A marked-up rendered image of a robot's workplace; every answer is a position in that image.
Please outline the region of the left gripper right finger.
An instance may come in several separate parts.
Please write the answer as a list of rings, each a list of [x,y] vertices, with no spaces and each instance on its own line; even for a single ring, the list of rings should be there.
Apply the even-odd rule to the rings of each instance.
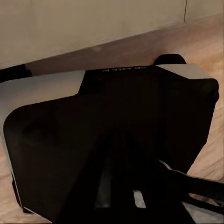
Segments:
[[[125,224],[196,224],[135,134],[117,124]],[[130,157],[146,208],[135,205]]]

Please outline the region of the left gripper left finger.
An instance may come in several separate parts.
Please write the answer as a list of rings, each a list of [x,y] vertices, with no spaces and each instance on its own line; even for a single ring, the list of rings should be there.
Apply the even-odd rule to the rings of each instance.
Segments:
[[[111,153],[111,206],[93,208],[105,158]],[[125,224],[117,124],[100,133],[54,224]]]

